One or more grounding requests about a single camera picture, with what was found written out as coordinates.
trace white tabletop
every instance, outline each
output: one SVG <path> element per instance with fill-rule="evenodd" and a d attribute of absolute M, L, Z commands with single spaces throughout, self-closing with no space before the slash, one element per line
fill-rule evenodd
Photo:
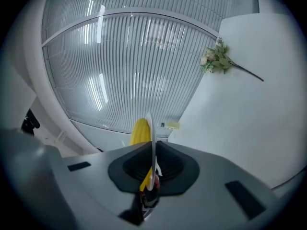
<path fill-rule="evenodd" d="M 206 73 L 169 142 L 233 161 L 269 187 L 306 165 L 306 41 L 286 15 L 228 18 L 220 32 L 230 58 L 265 82 L 231 69 Z"/>

